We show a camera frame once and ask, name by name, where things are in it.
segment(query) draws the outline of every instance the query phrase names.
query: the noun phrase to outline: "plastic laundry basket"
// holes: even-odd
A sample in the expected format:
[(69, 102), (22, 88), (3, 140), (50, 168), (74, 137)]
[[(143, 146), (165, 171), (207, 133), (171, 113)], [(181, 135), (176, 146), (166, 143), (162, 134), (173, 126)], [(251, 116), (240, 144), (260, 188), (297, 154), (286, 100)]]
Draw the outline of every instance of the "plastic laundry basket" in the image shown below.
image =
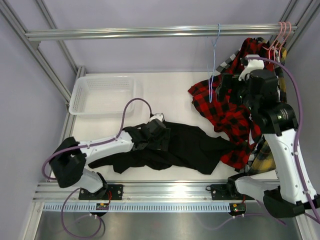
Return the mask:
[[(83, 76), (77, 79), (69, 112), (81, 117), (108, 117), (122, 114), (126, 103), (136, 97), (136, 81), (131, 76)], [(126, 113), (134, 110), (132, 102)]]

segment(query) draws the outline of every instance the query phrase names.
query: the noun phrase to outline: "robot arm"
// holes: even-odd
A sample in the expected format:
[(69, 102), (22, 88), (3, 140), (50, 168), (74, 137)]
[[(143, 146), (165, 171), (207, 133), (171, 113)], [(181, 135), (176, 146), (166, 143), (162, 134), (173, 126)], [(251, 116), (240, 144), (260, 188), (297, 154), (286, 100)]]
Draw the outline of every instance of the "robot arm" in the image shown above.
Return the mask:
[(89, 147), (67, 151), (49, 162), (59, 186), (77, 186), (95, 194), (97, 198), (103, 196), (108, 189), (106, 181), (100, 173), (89, 171), (85, 166), (113, 154), (144, 148), (167, 151), (170, 129), (166, 128), (163, 121), (163, 114), (155, 114), (150, 117), (148, 123), (125, 127), (117, 139), (104, 144), (100, 143), (115, 136), (80, 142), (74, 137), (66, 138), (56, 152), (76, 146)]
[(294, 158), (294, 154), (298, 154), (309, 194), (318, 208), (320, 198), (308, 177), (300, 146), (297, 153), (293, 147), (298, 128), (295, 112), (289, 104), (278, 100), (278, 78), (272, 72), (263, 70), (262, 60), (249, 60), (245, 65), (247, 67), (240, 76), (225, 74), (222, 77), (216, 89), (217, 100), (222, 101), (231, 90), (229, 101), (236, 105), (243, 104), (250, 110), (252, 120), (260, 127), (270, 146), (280, 186), (275, 189), (274, 185), (237, 174), (228, 178), (230, 194), (244, 194), (263, 202), (268, 212), (276, 218), (303, 214), (305, 209), (310, 209), (310, 204)]

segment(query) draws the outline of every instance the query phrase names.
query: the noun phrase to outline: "black and red checkered fabric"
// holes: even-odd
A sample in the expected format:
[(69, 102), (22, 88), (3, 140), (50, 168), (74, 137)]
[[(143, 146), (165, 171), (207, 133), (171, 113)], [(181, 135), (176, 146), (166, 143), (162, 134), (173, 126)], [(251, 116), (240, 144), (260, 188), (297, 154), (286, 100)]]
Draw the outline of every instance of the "black and red checkered fabric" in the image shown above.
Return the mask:
[[(214, 76), (213, 90), (219, 86), (222, 73), (240, 74), (244, 70), (240, 62), (241, 58), (250, 54), (268, 57), (268, 52), (263, 47), (268, 48), (269, 44), (259, 41), (259, 38), (247, 38), (235, 58), (225, 64), (228, 68), (224, 67), (219, 71), (220, 75)], [(264, 66), (266, 69), (274, 71), (272, 63), (265, 62)], [(229, 96), (226, 96), (224, 101), (218, 102), (215, 92), (213, 92), (210, 103), (208, 80), (195, 84), (188, 92), (193, 96), (194, 107), (213, 124), (214, 131), (217, 133), (225, 132), (230, 142), (237, 145), (233, 151), (223, 155), (220, 160), (231, 167), (242, 169), (247, 164), (252, 150), (261, 137), (259, 126), (250, 120), (249, 110), (244, 105), (237, 106), (229, 103)]]

